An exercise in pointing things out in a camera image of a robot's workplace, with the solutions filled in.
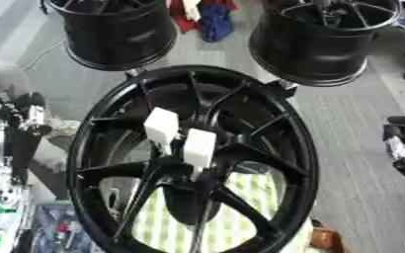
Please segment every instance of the gray floor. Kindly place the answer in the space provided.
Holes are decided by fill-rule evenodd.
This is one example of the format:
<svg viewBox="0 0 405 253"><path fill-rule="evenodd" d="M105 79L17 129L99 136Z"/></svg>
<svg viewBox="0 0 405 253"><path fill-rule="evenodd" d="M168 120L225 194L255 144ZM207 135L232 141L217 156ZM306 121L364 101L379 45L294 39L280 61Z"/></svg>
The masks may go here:
<svg viewBox="0 0 405 253"><path fill-rule="evenodd" d="M179 36L174 49L148 68L200 63L243 71L263 81L275 79L247 50L248 35L259 18L258 1L236 2L240 9L232 14L232 35L217 43L202 42L194 32ZM0 15L3 58L26 65L64 39L59 17L43 16L36 5L36 0L15 0ZM23 35L31 38L20 40ZM336 88L301 87L292 101L320 155L321 188L313 215L339 229L355 253L405 253L405 179L391 167L380 141L385 117L405 114L404 49L405 32L389 28L373 49L362 78ZM29 74L56 114L78 120L122 80L121 73L78 65L62 46Z"/></svg>

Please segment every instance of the cable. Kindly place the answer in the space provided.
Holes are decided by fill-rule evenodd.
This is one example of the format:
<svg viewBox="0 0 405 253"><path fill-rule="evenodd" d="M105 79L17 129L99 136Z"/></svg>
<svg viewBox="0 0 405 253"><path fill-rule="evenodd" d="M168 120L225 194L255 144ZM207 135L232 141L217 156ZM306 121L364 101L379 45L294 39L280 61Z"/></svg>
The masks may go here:
<svg viewBox="0 0 405 253"><path fill-rule="evenodd" d="M47 53L51 52L52 50L56 49L60 45L62 45L64 41L58 42L55 45L51 46L50 48L46 49L45 51L41 52L34 60L32 60L29 64L23 67L25 71L29 70L32 68L37 62L39 62L43 56L45 56Z"/></svg>

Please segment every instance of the wheel rim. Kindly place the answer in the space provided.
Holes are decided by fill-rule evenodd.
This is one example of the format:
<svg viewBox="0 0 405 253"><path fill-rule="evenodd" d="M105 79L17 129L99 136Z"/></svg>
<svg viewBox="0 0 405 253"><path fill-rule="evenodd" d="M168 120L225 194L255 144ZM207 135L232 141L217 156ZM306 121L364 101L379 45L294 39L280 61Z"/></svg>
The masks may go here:
<svg viewBox="0 0 405 253"><path fill-rule="evenodd" d="M180 99L171 100L171 95ZM238 103L244 104L240 110ZM131 152L145 139L142 123L153 107L177 112L181 133L186 133L189 127L217 133L213 166L196 182L187 179L191 171L180 162L179 152L159 157L156 148L151 147L149 161L113 164L115 150L122 150L120 154L125 150ZM250 114L244 110L247 107L262 108L262 112ZM240 115L249 118L239 119ZM100 142L106 135L116 136L120 141L111 140L107 147ZM281 143L287 140L290 145L278 146L276 139ZM174 142L175 150L181 144L181 140ZM224 186L232 166L243 161L265 164L282 172L287 180L281 206L270 220ZM189 252L200 250L203 227L211 211L208 207L213 203L239 211L257 228L257 236L225 252L265 252L281 250L306 220L316 197L318 170L310 134L283 98L238 72L208 66L178 66L144 72L111 91L92 109L71 145L67 187L79 220L107 252L162 252L137 241L131 234L136 216L157 188L189 191L198 196L197 203L202 208L193 216L196 232ZM138 178L141 183L123 221L117 223L106 209L98 185L105 178L124 176Z"/></svg>

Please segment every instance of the checkered mat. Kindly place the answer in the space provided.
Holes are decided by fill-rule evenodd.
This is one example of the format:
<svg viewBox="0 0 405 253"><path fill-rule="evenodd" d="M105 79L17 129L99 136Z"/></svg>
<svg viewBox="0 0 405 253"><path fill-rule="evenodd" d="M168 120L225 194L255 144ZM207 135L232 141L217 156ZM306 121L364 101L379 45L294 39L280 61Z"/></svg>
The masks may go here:
<svg viewBox="0 0 405 253"><path fill-rule="evenodd" d="M282 174L232 173L226 186L270 219L283 199L285 181ZM311 229L308 221L281 252L304 252L310 241ZM149 198L133 226L133 236L137 240L165 252L189 252L193 234L192 227L185 226L169 214L162 189ZM205 226L201 252L222 252L240 245L255 234L256 228L247 217L227 205L221 205L217 215Z"/></svg>

